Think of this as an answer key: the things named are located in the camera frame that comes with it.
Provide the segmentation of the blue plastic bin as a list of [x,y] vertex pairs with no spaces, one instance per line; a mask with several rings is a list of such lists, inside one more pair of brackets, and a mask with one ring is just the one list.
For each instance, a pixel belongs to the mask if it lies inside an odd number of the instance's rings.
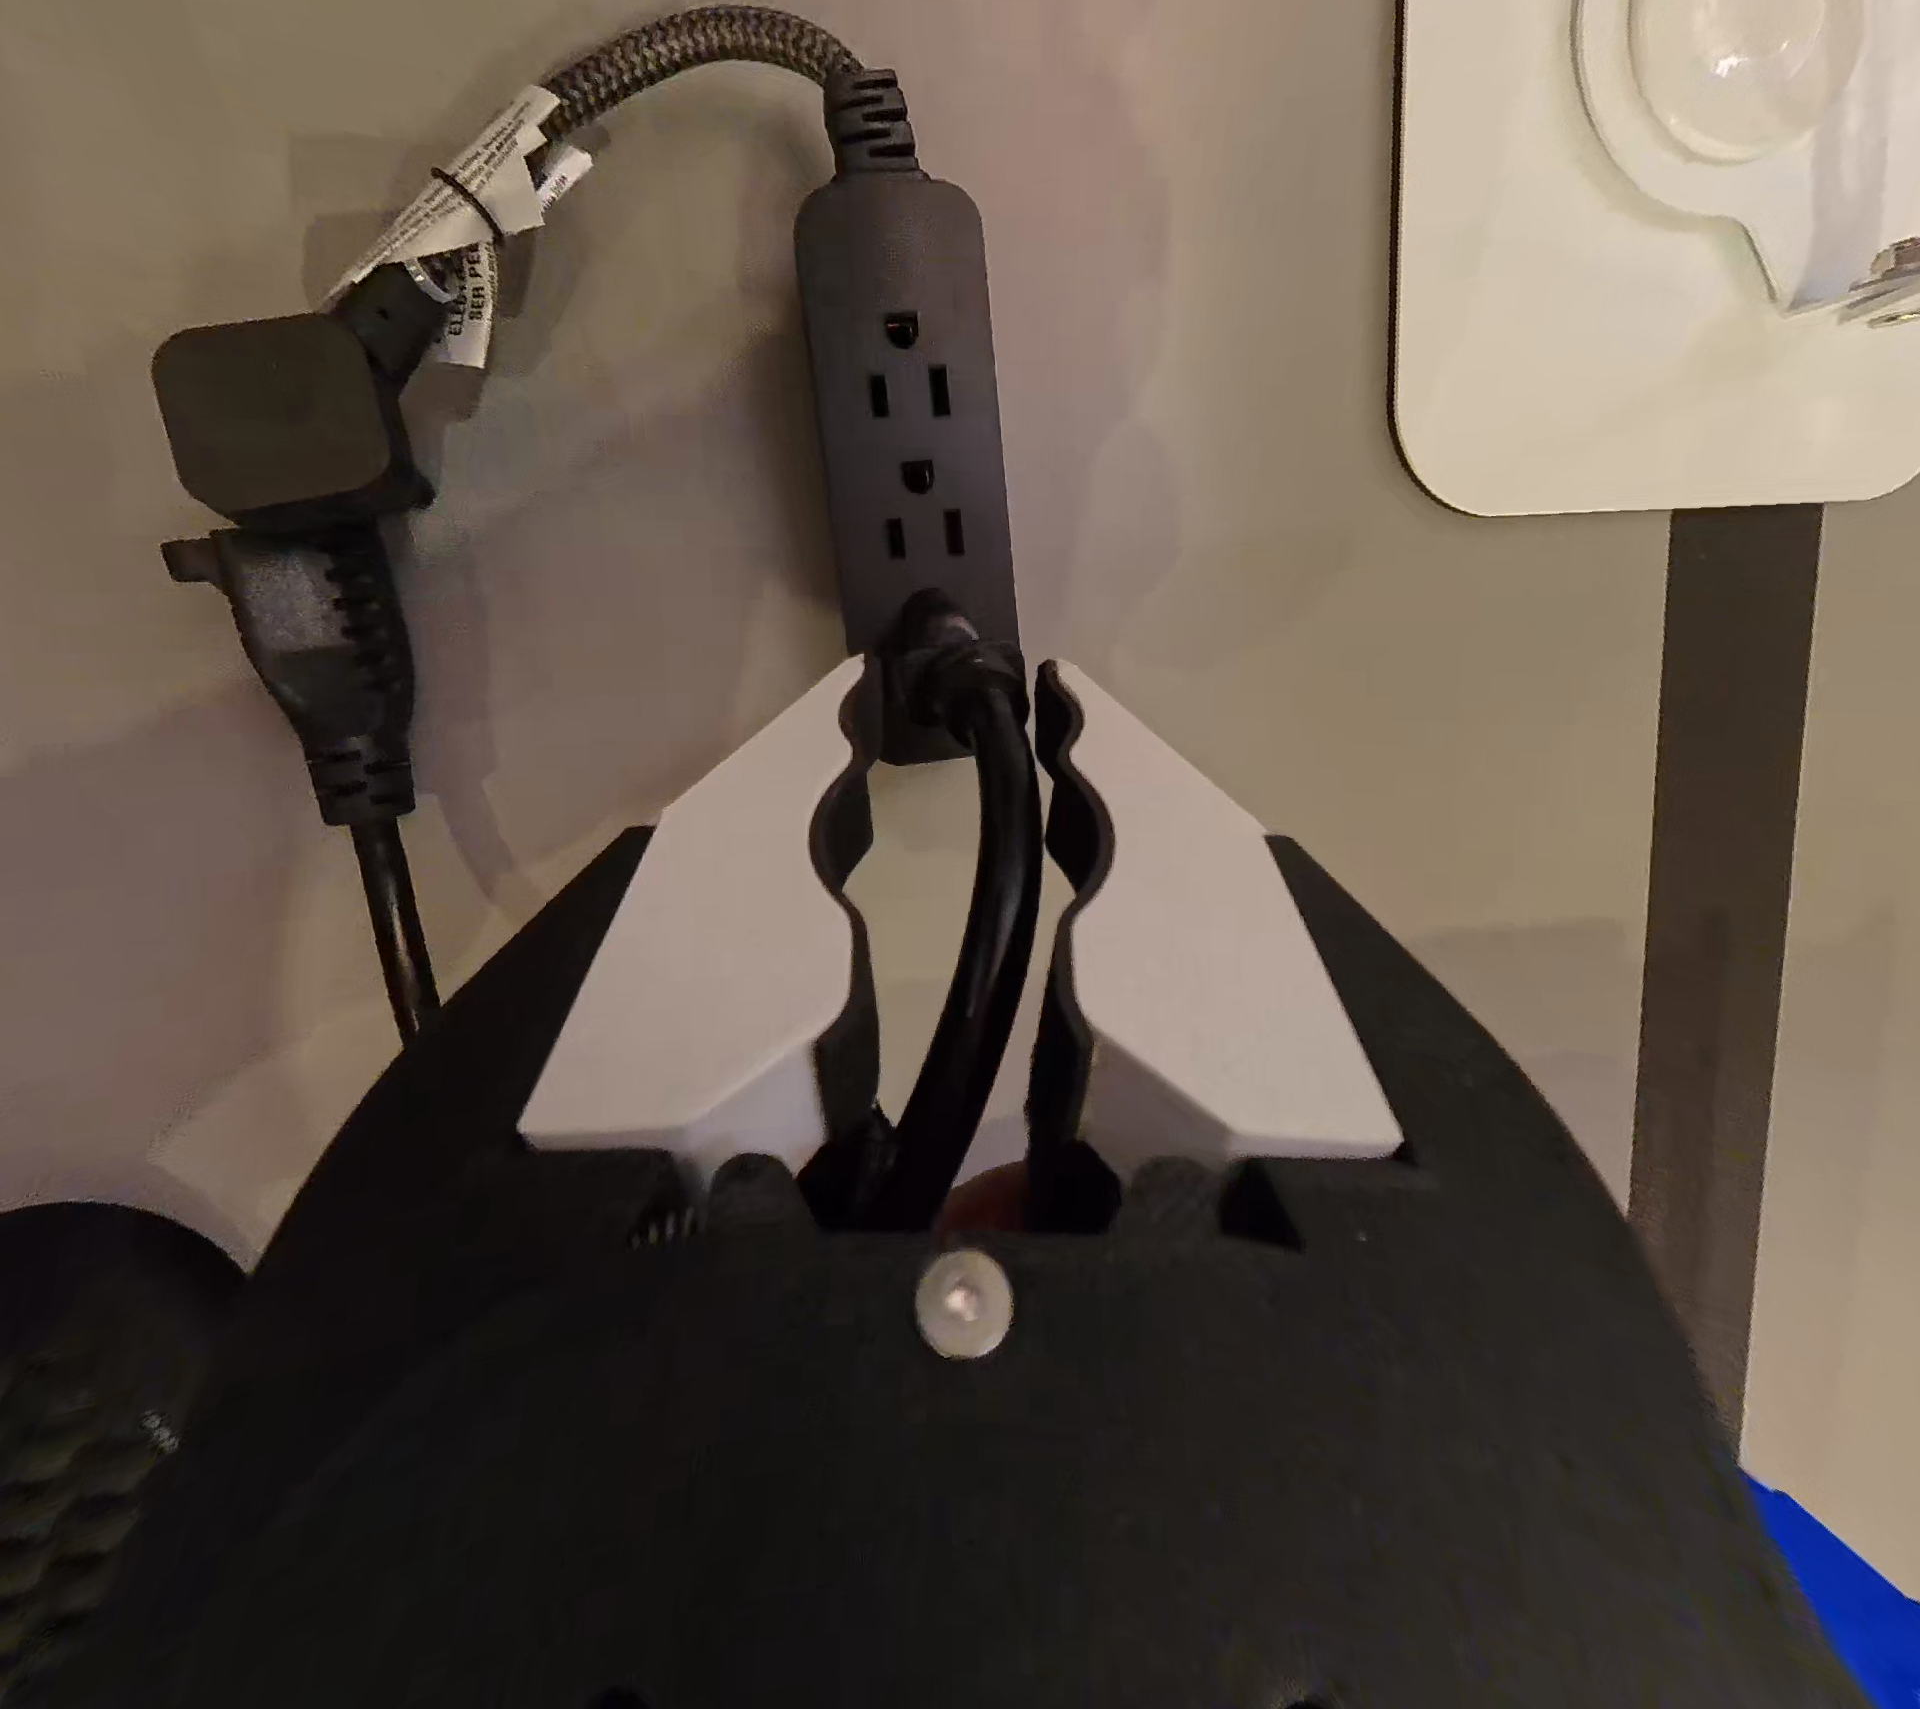
[[1806,1507],[1751,1475],[1751,1505],[1828,1644],[1878,1707],[1917,1707],[1917,1600]]

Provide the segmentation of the black square flat plug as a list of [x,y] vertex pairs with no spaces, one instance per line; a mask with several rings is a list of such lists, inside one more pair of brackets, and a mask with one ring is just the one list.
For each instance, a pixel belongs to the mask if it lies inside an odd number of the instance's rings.
[[152,387],[181,489],[243,531],[309,536],[434,499],[399,378],[331,314],[180,331],[156,348]]

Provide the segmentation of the white stand base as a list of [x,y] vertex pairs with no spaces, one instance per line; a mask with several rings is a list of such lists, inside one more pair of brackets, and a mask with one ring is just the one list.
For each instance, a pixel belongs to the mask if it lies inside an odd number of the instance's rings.
[[1393,428],[1474,516],[1915,477],[1915,0],[1399,0]]

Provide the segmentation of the black rounded object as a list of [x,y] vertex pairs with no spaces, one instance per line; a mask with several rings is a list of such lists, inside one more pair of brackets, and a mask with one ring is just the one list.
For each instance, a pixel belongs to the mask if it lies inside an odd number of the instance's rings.
[[3,1212],[3,1704],[43,1704],[84,1642],[241,1284],[169,1216],[91,1201]]

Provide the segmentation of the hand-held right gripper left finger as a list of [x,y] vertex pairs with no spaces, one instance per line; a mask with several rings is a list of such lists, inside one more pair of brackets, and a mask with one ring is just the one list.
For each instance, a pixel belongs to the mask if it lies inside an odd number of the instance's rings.
[[862,1130],[878,1007],[847,878],[880,692],[845,659],[664,808],[519,1113],[530,1148],[658,1150],[706,1191]]

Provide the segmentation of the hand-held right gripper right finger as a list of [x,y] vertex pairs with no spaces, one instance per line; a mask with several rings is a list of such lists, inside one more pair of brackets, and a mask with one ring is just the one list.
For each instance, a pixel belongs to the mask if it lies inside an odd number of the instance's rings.
[[1033,1191],[1185,1160],[1387,1160],[1403,1132],[1259,822],[1046,661],[1033,749],[1068,880],[1028,1065]]

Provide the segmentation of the black power strip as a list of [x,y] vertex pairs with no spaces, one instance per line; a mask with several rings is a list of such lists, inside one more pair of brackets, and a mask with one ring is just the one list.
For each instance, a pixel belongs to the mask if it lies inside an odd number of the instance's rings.
[[919,173],[852,173],[793,226],[811,415],[845,650],[863,669],[858,742],[878,763],[972,759],[901,656],[945,644],[953,608],[1028,720],[988,248],[964,190]]

